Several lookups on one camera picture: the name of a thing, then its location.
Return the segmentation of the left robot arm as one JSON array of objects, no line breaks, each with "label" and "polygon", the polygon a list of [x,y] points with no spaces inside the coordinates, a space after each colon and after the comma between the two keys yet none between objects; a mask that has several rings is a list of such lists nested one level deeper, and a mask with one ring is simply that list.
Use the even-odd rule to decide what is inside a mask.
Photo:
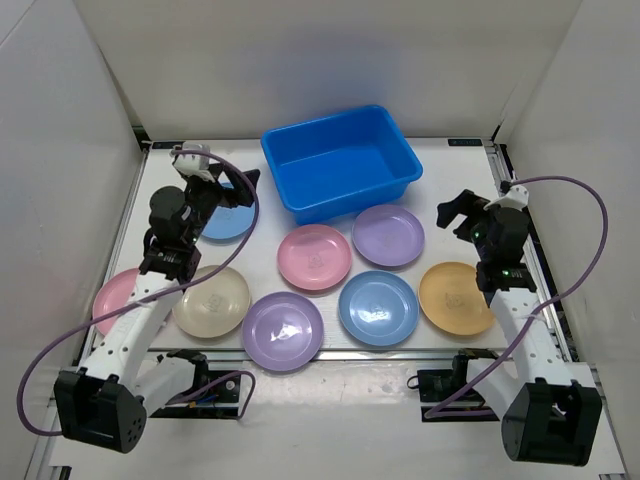
[{"label": "left robot arm", "polygon": [[119,453],[140,441],[146,421],[172,400],[210,388],[205,356],[169,352],[145,374],[142,361],[164,320],[190,287],[201,258],[196,242],[219,207],[256,207],[257,169],[211,165],[150,198],[144,257],[126,305],[93,353],[59,374],[54,395],[65,438]]}]

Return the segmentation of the purple plate front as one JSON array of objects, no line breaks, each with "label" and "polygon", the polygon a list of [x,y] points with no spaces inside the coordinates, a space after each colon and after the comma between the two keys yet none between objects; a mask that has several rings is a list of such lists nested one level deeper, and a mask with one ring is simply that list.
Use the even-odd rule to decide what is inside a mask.
[{"label": "purple plate front", "polygon": [[256,301],[242,322],[245,352],[260,367],[278,373],[303,368],[324,341],[324,321],[314,303],[293,292]]}]

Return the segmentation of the orange plate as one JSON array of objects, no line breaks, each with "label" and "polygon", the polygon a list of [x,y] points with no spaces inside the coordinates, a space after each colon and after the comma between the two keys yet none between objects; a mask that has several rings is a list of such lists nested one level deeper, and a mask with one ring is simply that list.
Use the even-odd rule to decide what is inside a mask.
[{"label": "orange plate", "polygon": [[449,334],[474,336],[495,323],[471,265],[443,262],[432,266],[423,275],[417,296],[426,318]]}]

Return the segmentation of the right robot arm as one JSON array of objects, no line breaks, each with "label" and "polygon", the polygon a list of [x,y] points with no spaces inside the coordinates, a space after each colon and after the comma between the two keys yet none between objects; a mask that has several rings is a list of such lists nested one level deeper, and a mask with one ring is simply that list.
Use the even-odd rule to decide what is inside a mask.
[{"label": "right robot arm", "polygon": [[460,399],[479,394],[500,421],[502,444],[513,461],[584,466],[602,411],[593,387],[580,384],[559,356],[545,321],[523,247],[529,236],[528,193],[515,186],[489,201],[470,190],[437,207],[436,224],[478,253],[476,283],[508,347],[496,359],[459,356],[449,375]]}]

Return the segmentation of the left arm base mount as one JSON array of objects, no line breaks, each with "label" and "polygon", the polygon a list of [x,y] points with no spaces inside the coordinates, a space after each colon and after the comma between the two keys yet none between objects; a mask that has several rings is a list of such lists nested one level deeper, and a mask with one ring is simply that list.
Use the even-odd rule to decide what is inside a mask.
[{"label": "left arm base mount", "polygon": [[[157,360],[183,359],[195,366],[192,387],[179,396],[191,394],[210,382],[231,373],[231,370],[211,368],[207,356],[199,351],[190,349],[173,350],[166,356],[159,355]],[[239,413],[240,376],[232,377],[215,386],[209,387],[198,396],[186,403],[164,406],[156,410],[152,418],[173,419],[232,419]]]}]

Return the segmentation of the light blue plate front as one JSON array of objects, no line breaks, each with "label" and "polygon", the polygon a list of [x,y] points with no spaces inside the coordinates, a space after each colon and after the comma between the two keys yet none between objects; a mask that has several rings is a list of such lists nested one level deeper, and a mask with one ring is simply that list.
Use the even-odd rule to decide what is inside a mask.
[{"label": "light blue plate front", "polygon": [[410,285],[379,270],[360,273],[342,288],[338,316],[357,341],[373,347],[404,342],[417,327],[420,307]]}]

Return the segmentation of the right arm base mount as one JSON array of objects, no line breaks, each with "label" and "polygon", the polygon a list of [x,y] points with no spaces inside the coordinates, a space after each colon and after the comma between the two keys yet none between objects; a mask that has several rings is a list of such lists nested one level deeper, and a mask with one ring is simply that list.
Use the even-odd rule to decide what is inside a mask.
[{"label": "right arm base mount", "polygon": [[432,407],[446,400],[466,384],[467,366],[471,360],[496,360],[496,352],[487,349],[461,349],[453,357],[452,365],[445,369],[422,368],[410,376],[406,386],[419,394],[421,403],[421,421],[437,422],[492,422],[498,417],[488,407],[486,401],[475,390],[464,393],[456,403],[442,410],[443,417],[431,418]]}]

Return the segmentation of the cream plate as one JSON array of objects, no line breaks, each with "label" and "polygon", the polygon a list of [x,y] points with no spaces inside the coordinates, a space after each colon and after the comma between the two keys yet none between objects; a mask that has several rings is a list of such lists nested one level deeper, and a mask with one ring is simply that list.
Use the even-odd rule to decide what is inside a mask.
[{"label": "cream plate", "polygon": [[184,333],[213,339],[238,327],[251,303],[251,292],[244,276],[226,267],[208,280],[188,288],[173,307],[172,315]]}]

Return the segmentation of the pink plate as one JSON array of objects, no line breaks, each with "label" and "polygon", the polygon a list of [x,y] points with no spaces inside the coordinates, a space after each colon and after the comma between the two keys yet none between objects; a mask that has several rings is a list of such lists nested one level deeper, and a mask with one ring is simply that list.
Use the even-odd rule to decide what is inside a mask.
[{"label": "pink plate", "polygon": [[348,275],[352,252],[338,230],[311,224],[298,227],[284,237],[276,261],[279,273],[293,286],[322,291],[334,287]]},{"label": "pink plate", "polygon": [[138,273],[137,268],[131,268],[109,279],[94,299],[92,317],[101,317],[123,307],[131,297]]}]

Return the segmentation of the purple plate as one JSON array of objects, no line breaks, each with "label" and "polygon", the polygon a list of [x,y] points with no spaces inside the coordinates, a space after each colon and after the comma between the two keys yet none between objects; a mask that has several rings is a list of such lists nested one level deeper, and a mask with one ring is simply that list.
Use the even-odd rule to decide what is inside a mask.
[{"label": "purple plate", "polygon": [[324,341],[324,321],[314,303],[293,292],[256,301],[242,322],[245,352],[260,367],[278,373],[303,368]]},{"label": "purple plate", "polygon": [[353,224],[352,241],[368,261],[382,267],[402,267],[416,260],[425,246],[421,222],[407,209],[384,204],[360,213]]}]

